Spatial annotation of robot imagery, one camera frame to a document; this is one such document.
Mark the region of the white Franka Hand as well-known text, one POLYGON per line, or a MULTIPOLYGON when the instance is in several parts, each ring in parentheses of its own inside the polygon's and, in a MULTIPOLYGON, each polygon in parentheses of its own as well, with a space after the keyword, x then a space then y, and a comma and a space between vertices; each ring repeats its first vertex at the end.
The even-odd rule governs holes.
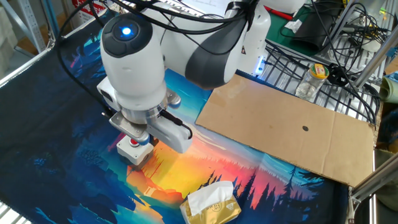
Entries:
POLYGON ((104 78, 97 85, 97 90, 105 102, 116 110, 116 114, 109 119, 111 125, 133 140, 140 144, 149 142, 153 146, 160 140, 179 153, 186 152, 190 147, 192 130, 167 111, 172 103, 180 103, 180 98, 166 87, 164 81, 151 93, 139 91, 127 95, 114 89, 109 79, 104 78))

